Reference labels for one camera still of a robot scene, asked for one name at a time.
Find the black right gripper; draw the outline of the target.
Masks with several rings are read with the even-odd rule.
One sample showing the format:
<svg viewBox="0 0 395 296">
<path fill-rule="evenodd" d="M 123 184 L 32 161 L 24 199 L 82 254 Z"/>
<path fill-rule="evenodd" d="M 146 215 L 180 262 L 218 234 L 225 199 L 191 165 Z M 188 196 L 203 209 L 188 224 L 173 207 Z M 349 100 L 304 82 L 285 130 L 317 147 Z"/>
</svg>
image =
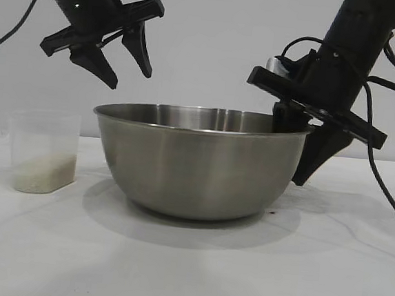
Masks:
<svg viewBox="0 0 395 296">
<path fill-rule="evenodd" d="M 303 132 L 310 119 L 324 124 L 306 137 L 292 181 L 302 186 L 330 157 L 348 147 L 353 138 L 381 149 L 387 135 L 351 112 L 363 82 L 337 51 L 310 50 L 298 60 L 286 56 L 255 66 L 247 83 L 279 99 L 273 107 L 272 130 Z"/>
</svg>

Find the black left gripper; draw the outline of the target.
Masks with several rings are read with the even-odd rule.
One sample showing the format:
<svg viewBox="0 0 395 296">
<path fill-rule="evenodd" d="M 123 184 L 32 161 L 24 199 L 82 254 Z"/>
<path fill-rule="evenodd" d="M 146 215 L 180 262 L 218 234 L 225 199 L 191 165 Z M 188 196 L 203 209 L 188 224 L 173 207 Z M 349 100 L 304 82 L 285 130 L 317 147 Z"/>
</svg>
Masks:
<svg viewBox="0 0 395 296">
<path fill-rule="evenodd" d="M 134 57 L 144 77 L 149 79 L 152 76 L 145 22 L 164 16 L 165 8 L 161 0 L 140 0 L 127 4 L 121 0 L 55 1 L 70 26 L 42 40 L 41 48 L 46 55 L 52 56 L 63 48 L 74 47 L 70 49 L 71 62 L 115 90 L 119 80 L 98 46 L 104 35 L 120 30 L 123 35 L 121 43 Z"/>
</svg>

